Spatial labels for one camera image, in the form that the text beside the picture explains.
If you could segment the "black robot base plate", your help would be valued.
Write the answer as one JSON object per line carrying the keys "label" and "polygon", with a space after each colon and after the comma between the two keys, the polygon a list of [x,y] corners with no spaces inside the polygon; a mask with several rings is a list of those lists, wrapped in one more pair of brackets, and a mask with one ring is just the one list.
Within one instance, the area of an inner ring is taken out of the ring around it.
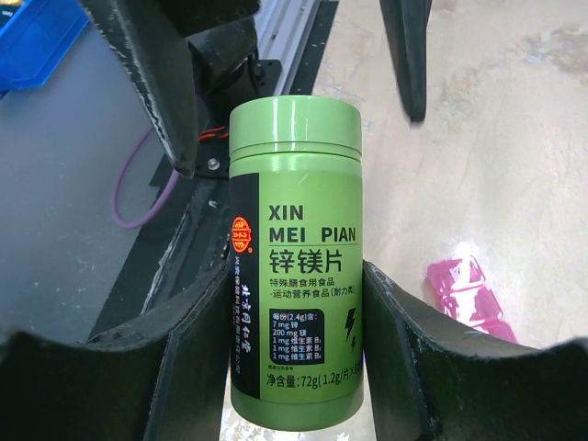
{"label": "black robot base plate", "polygon": [[[335,1],[320,2],[289,93],[308,94],[314,86],[337,8]],[[260,97],[274,95],[280,73],[280,61],[262,60],[259,55],[255,79]],[[153,176],[157,199],[148,214],[130,219],[137,239],[92,338],[167,302],[227,256],[229,119],[213,119],[197,95],[196,101],[195,173],[191,178],[180,175],[164,153]]]}

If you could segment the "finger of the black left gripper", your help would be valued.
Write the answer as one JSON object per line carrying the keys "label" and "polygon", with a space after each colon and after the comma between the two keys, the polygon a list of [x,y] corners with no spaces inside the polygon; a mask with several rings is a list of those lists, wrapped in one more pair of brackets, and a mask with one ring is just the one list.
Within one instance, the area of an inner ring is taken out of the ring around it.
{"label": "finger of the black left gripper", "polygon": [[426,115],[426,30],[431,0],[380,0],[401,104],[410,122]]}

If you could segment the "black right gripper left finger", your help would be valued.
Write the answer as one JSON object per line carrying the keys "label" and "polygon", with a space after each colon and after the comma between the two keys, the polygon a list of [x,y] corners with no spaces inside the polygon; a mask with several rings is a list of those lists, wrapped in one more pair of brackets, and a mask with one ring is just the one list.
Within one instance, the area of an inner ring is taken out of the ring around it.
{"label": "black right gripper left finger", "polygon": [[216,440],[230,352],[230,275],[85,344],[1,332],[4,440]]}

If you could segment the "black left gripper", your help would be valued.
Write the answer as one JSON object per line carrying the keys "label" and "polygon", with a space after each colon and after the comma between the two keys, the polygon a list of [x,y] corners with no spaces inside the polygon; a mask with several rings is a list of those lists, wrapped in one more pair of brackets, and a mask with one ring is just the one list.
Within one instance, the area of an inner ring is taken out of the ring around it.
{"label": "black left gripper", "polygon": [[213,119],[228,119],[236,107],[260,97],[254,22],[260,5],[174,0],[80,3],[119,58],[180,175],[191,178],[196,169],[196,95]]}

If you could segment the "pink weekly pill organizer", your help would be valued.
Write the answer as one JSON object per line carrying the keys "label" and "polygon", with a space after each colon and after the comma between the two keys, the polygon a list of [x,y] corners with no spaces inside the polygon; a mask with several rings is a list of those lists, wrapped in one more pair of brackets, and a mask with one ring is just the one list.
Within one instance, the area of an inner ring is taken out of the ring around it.
{"label": "pink weekly pill organizer", "polygon": [[433,289],[436,307],[446,316],[480,333],[518,343],[473,255],[431,264],[426,279]]}

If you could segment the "green pill bottle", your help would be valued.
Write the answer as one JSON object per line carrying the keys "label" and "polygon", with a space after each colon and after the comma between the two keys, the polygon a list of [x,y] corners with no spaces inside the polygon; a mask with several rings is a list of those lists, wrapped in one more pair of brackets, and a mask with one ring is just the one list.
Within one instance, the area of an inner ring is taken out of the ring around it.
{"label": "green pill bottle", "polygon": [[339,424],[363,401],[360,113],[258,98],[229,148],[232,406],[278,431]]}

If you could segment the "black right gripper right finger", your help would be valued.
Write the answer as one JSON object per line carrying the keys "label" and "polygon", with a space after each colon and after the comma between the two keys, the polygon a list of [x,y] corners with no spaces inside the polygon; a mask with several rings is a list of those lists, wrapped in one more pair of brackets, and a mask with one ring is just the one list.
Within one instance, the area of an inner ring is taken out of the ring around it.
{"label": "black right gripper right finger", "polygon": [[512,344],[363,266],[364,352],[379,440],[584,440],[587,341]]}

